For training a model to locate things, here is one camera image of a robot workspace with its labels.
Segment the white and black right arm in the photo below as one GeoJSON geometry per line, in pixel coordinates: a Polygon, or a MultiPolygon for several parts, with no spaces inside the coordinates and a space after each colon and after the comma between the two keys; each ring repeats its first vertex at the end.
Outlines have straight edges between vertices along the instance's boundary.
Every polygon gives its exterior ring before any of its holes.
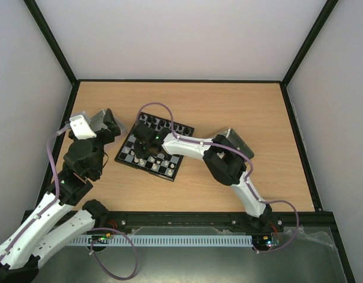
{"type": "Polygon", "coordinates": [[[133,135],[134,152],[139,159],[162,153],[203,161],[218,183],[233,189],[245,208],[248,225],[257,231],[270,225],[272,208],[250,180],[253,170],[250,158],[235,148],[225,136],[219,134],[213,139],[198,139],[172,134],[168,130],[163,133],[136,131],[133,135]]]}

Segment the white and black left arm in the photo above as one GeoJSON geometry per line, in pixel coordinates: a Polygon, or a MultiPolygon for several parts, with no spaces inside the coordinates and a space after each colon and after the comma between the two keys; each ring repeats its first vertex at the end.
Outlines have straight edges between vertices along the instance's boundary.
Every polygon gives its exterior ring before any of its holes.
{"type": "Polygon", "coordinates": [[[48,147],[54,180],[29,217],[0,244],[0,282],[32,282],[51,256],[73,237],[93,228],[107,212],[100,202],[93,200],[87,209],[77,212],[75,220],[55,227],[92,189],[92,183],[101,178],[107,155],[104,147],[121,135],[122,125],[107,108],[93,117],[85,112],[70,117],[51,138],[56,139],[66,131],[73,142],[63,157],[62,170],[56,170],[48,147]]]}

